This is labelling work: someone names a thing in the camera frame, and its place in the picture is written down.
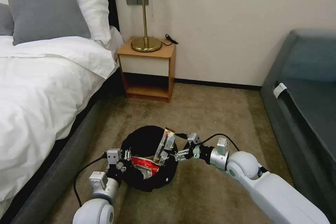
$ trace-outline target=food wrapper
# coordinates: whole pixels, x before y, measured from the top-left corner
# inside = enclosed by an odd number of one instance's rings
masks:
[[[132,165],[141,171],[144,179],[154,176],[159,171],[159,167],[152,164],[152,160],[142,157],[131,157]]]
[[[154,155],[153,163],[159,166],[164,165],[166,159],[168,159],[169,156],[167,152],[163,150],[164,149],[171,150],[172,147],[174,146],[174,142],[175,142],[175,132],[171,129],[165,128],[160,144]]]

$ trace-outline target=red package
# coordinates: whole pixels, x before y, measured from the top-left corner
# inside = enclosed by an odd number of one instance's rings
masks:
[[[154,165],[152,163],[152,160],[142,158],[142,157],[131,157],[131,161],[133,166],[135,167],[141,167],[151,173],[151,176],[154,176],[160,169],[160,167]]]

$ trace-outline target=bed frame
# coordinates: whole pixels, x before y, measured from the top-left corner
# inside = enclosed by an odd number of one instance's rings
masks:
[[[115,0],[108,0],[108,21],[119,30]],[[14,197],[0,224],[39,224],[45,219],[82,165],[100,115],[104,97],[123,93],[118,69],[77,115],[67,138],[57,140],[38,171]]]

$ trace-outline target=gray pillow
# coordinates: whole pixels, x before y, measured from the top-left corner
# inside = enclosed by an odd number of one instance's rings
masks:
[[[13,45],[57,37],[91,37],[77,0],[8,2],[14,19]]]
[[[0,35],[12,36],[13,31],[14,21],[9,6],[0,3]]]

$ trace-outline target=baseboard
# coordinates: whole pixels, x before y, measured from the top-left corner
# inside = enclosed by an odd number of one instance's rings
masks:
[[[253,85],[243,85],[243,84],[232,84],[232,83],[221,83],[221,82],[208,82],[203,80],[189,80],[189,79],[179,79],[175,78],[175,83],[202,85],[202,86],[216,86],[221,88],[235,88],[235,89],[247,89],[247,90],[261,90],[261,86]]]

